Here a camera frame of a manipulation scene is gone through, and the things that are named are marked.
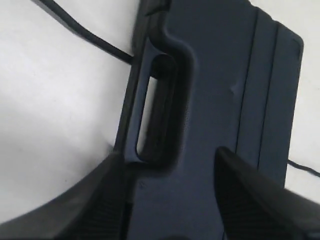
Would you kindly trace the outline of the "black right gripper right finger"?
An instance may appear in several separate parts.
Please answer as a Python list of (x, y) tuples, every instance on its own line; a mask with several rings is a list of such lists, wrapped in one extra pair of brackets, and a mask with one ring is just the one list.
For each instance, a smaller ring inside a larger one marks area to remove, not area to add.
[(215, 153), (215, 196), (229, 240), (318, 240), (320, 206), (275, 184), (226, 147)]

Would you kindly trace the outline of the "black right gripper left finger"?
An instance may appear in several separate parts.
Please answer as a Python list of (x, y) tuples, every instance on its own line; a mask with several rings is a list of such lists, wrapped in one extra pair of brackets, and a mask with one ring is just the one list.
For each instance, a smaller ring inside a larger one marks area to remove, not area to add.
[(2, 240), (118, 240), (126, 203), (125, 160), (111, 153), (66, 192), (0, 225)]

